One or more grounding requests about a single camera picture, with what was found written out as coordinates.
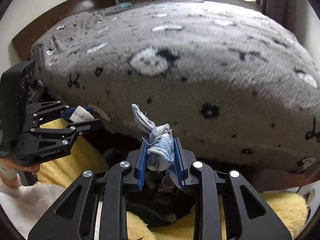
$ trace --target headboard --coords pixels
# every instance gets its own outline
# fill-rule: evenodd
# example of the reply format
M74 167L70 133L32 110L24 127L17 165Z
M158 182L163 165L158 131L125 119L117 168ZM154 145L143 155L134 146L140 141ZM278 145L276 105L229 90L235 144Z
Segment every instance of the headboard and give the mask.
M68 0L57 5L22 29L12 44L22 61L30 58L31 46L52 26L71 15L116 5L115 0Z

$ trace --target silver pivot bolt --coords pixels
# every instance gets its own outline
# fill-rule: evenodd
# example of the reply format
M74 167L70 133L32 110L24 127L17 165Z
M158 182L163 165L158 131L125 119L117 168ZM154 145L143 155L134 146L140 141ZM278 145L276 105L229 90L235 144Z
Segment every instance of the silver pivot bolt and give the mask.
M127 162L127 161L123 161L123 162L120 162L120 166L121 166L122 168L126 168L126 167L129 167L129 166L130 166L130 163Z
M86 178L91 177L91 176L92 176L92 171L84 171L84 172L82 173L82 175L83 175L84 177L86 177Z
M230 176L233 178L237 178L240 176L240 173L238 171L230 171Z
M192 164L194 167L196 168L202 168L203 167L203 163L202 162L199 162L199 161L196 161Z

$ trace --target blue cloth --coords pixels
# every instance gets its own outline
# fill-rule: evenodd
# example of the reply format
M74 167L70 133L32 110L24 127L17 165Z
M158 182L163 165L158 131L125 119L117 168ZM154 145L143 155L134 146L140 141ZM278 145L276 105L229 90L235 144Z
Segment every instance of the blue cloth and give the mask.
M156 126L135 104L132 104L132 111L139 127L149 134L147 167L152 171L166 171L175 185L180 188L170 126L168 124Z

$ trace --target yellow blanket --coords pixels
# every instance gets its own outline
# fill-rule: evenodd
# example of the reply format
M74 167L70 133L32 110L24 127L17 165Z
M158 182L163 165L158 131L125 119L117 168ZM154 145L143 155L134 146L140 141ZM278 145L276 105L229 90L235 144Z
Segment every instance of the yellow blanket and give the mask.
M41 127L63 128L66 125L67 121L58 119ZM67 188L84 170L100 172L107 169L108 164L100 153L83 137L79 137L72 147L70 156L41 164L38 180ZM299 234L308 215L304 198L296 193L288 192L264 193L262 196L289 229L292 237ZM222 239L225 240L226 227L221 199L220 216ZM194 219L194 212L191 212L172 225L155 228L151 231L139 217L127 212L128 238L129 240L192 240Z

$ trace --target gray bedspread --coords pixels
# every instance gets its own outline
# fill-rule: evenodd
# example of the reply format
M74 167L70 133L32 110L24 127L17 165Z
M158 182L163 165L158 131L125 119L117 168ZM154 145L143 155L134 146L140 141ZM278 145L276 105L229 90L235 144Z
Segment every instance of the gray bedspread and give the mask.
M141 140L136 103L198 157L294 171L320 155L315 62L257 11L169 0L84 12L51 28L32 55L54 98L93 106L111 132Z

